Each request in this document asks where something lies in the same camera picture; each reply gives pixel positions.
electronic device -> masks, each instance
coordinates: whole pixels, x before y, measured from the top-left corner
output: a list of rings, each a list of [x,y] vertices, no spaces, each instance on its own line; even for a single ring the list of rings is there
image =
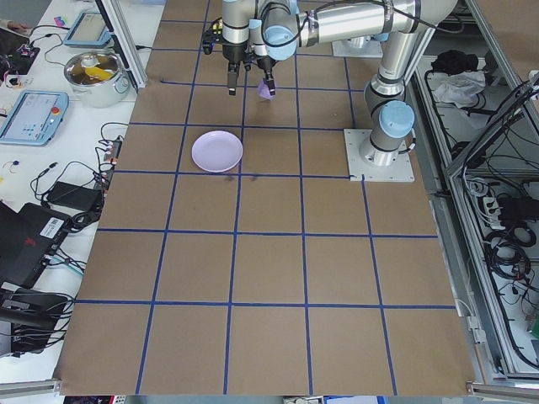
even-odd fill
[[[66,238],[72,218],[28,203],[19,213],[0,202],[0,283],[31,288]]]
[[[0,128],[0,143],[44,146],[55,135],[69,105],[66,93],[25,90]]]
[[[57,317],[64,312],[67,300],[64,295],[2,285],[0,358],[41,352],[51,343],[49,340],[54,333]]]
[[[110,41],[110,33],[100,13],[80,13],[67,32],[65,46],[73,48],[100,49]]]
[[[85,188],[57,181],[47,193],[48,204],[66,206],[83,212],[99,210],[103,202],[101,189]]]

cardboard surface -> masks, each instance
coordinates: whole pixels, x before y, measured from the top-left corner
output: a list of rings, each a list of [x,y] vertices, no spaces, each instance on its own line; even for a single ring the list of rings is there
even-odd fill
[[[275,68],[274,100],[256,95],[255,68],[230,97],[221,53],[198,51],[220,3],[167,3],[56,372],[62,394],[466,394],[418,168],[411,184],[348,179],[342,129],[371,127],[362,90],[376,64],[301,49]],[[227,173],[191,160],[210,130],[243,142]]]
[[[492,32],[522,81],[539,70],[539,9],[527,0],[476,0]]]

black cloth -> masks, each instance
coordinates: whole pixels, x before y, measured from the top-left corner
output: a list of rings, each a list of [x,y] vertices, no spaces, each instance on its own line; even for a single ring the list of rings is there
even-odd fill
[[[459,50],[448,50],[440,53],[431,63],[435,72],[444,72],[449,75],[462,72],[475,72],[478,69],[479,59],[475,55],[467,55]]]
[[[3,76],[7,71],[15,71],[22,69],[27,63],[20,63],[20,55],[17,54],[17,49],[22,44],[27,44],[28,38],[14,34],[13,32],[0,29],[0,82],[3,81]]]
[[[0,29],[0,55],[12,55],[28,38]]]

screen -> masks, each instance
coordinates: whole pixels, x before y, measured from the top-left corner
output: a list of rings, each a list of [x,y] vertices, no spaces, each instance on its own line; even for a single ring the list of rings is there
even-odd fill
[[[85,13],[73,32],[70,40],[73,41],[96,41],[101,37],[104,30],[104,21],[101,14]]]
[[[39,139],[57,100],[56,94],[25,94],[2,137],[20,141]]]

metal rack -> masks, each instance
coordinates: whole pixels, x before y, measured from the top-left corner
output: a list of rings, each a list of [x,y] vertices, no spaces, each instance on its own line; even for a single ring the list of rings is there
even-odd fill
[[[487,87],[484,91],[487,108],[495,109],[513,89],[521,85],[521,80],[500,48],[476,1],[467,0],[467,4],[488,49],[499,66],[500,74],[507,82],[507,86]],[[539,172],[512,157],[497,158],[497,161],[493,162],[494,158],[490,158],[493,156],[489,155],[489,153],[493,154],[493,151],[497,152],[498,155],[511,155],[512,153],[513,156],[517,157],[512,146],[506,144],[505,139],[499,133],[501,123],[493,125],[488,131],[485,131],[481,125],[481,119],[466,116],[464,112],[449,104],[437,103],[434,105],[430,91],[437,88],[444,78],[444,75],[431,74],[428,79],[425,79],[425,73],[430,70],[430,63],[434,59],[433,56],[424,56],[419,62],[414,80],[419,98],[416,99],[416,102],[423,107],[424,124],[428,126],[427,132],[432,135],[432,143],[437,150],[435,157],[439,160],[440,177],[435,181],[438,187],[431,191],[435,215],[444,216],[449,222],[460,223],[460,228],[456,229],[450,236],[442,234],[446,253],[447,247],[452,247],[452,243],[457,245],[457,247],[452,248],[456,255],[464,253],[464,257],[456,260],[458,261],[456,265],[460,268],[453,269],[450,274],[455,285],[454,291],[458,296],[457,300],[463,302],[463,306],[466,307],[463,310],[475,311],[475,308],[478,308],[478,314],[481,315],[483,323],[481,328],[486,332],[481,334],[473,331],[472,345],[476,351],[473,356],[478,358],[478,368],[483,377],[483,383],[487,385],[499,385],[499,380],[504,380],[502,384],[505,385],[508,383],[518,385],[523,380],[526,383],[536,384],[539,382],[539,369],[534,369],[523,362],[517,349],[513,346],[516,344],[521,347],[519,351],[526,357],[536,358],[535,349],[531,345],[531,335],[527,332],[528,322],[520,312],[522,309],[519,305],[510,304],[510,300],[506,302],[500,300],[500,291],[504,290],[503,288],[507,285],[504,286],[503,282],[490,273],[485,263],[483,250],[484,235],[490,232],[490,228],[481,219],[481,211],[474,205],[474,200],[467,197],[462,175],[466,173],[467,176],[476,178],[490,175],[490,167],[486,167],[485,162],[478,164],[475,168],[465,169],[469,161],[482,154],[485,154],[488,162],[492,162],[496,173],[501,173],[510,180],[520,181],[523,178],[539,180]],[[484,60],[480,60],[480,67],[483,64]],[[510,101],[505,103],[492,121],[496,120],[496,116],[503,115],[510,104]],[[438,118],[436,111],[441,115],[441,119]],[[517,148],[522,150],[524,157],[532,160],[533,152],[536,153],[537,150],[533,150],[527,142],[539,141],[539,130],[537,129],[539,128],[539,114],[531,101],[525,103],[522,112],[524,119],[515,124],[515,129],[525,139],[515,138],[514,143]],[[458,154],[452,150],[457,142],[467,142],[467,146],[463,147]],[[445,193],[445,197],[450,198],[437,196],[437,194],[443,193]],[[539,233],[537,223],[528,223],[528,225],[536,234]],[[526,248],[526,253],[531,259],[533,270],[538,271],[539,247]],[[468,268],[466,268],[468,264],[471,267],[470,279],[468,278]],[[535,286],[538,284],[537,281],[538,279],[535,278],[532,280]],[[470,317],[473,314],[470,312],[463,316]],[[510,322],[510,331],[506,326],[506,317],[513,320]],[[468,323],[464,323],[465,327],[472,328],[469,327]]]

